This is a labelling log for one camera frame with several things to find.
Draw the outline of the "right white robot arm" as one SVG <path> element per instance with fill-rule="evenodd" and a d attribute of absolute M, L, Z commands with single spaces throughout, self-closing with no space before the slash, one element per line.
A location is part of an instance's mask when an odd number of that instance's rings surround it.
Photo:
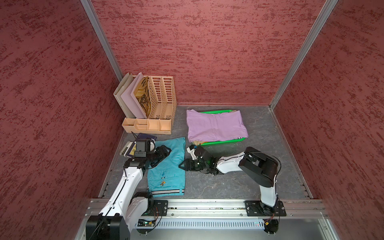
<path fill-rule="evenodd" d="M 276 180 L 281 170 L 279 159 L 253 147 L 247 147 L 236 155 L 219 158 L 215 158 L 202 146 L 191 145 L 187 148 L 187 152 L 191 158 L 179 164 L 180 169 L 212 175 L 244 172 L 260 186 L 260 206 L 267 210 L 276 206 L 278 202 Z"/>

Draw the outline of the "teal shorts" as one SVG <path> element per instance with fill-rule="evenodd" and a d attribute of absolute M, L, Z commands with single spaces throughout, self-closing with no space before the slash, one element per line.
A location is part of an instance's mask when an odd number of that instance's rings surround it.
<path fill-rule="evenodd" d="M 185 193 L 186 172 L 179 168 L 185 160 L 186 139 L 184 137 L 157 141 L 156 147 L 164 145 L 171 153 L 154 169 L 148 170 L 149 191 L 155 198 L 182 196 Z"/>

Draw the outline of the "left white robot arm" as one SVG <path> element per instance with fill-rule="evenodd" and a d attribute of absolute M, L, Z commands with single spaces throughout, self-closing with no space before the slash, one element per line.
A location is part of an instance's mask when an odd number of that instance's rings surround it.
<path fill-rule="evenodd" d="M 167 201 L 155 204 L 151 194 L 135 190 L 148 169 L 155 168 L 172 150 L 164 145 L 152 152 L 135 154 L 123 166 L 122 178 L 112 197 L 97 216 L 90 216 L 86 224 L 87 240 L 129 240 L 131 231 L 141 216 L 154 214 L 154 228 L 167 215 Z"/>

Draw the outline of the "khaki pants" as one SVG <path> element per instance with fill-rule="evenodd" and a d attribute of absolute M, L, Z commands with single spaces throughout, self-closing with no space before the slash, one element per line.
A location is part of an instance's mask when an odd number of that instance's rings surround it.
<path fill-rule="evenodd" d="M 206 142 L 203 142 L 203 141 L 193 141 L 193 144 L 198 146 L 198 145 L 203 145 L 205 144 Z"/>

